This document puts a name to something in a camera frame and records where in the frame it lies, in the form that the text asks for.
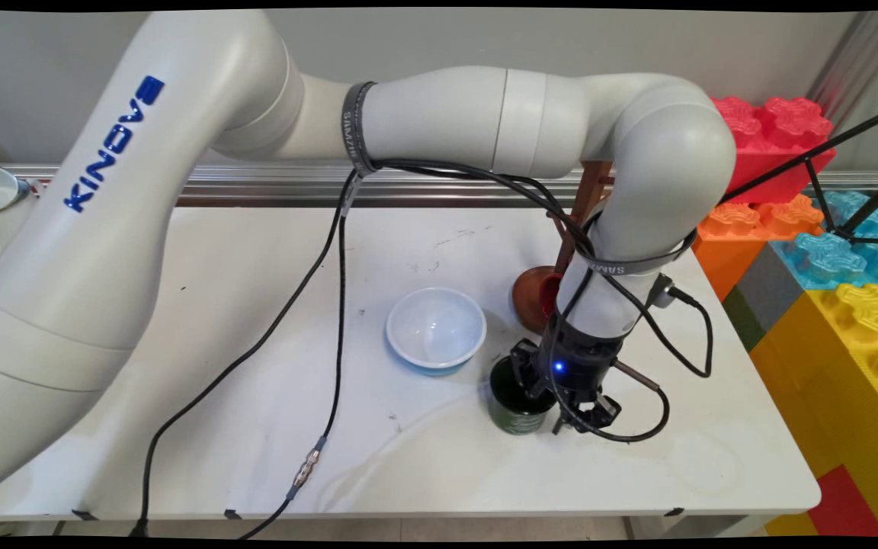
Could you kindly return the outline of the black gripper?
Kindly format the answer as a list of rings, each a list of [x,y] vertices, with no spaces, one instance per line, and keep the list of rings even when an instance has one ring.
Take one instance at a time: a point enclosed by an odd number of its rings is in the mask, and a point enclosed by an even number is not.
[[[598,395],[602,381],[623,347],[623,335],[598,338],[583,333],[554,313],[548,320],[540,346],[522,339],[510,348],[510,362],[521,396],[530,402],[559,402],[559,417],[552,427],[558,435],[568,429],[600,438],[619,438],[604,431],[621,413],[621,406]],[[582,409],[581,404],[590,404]]]

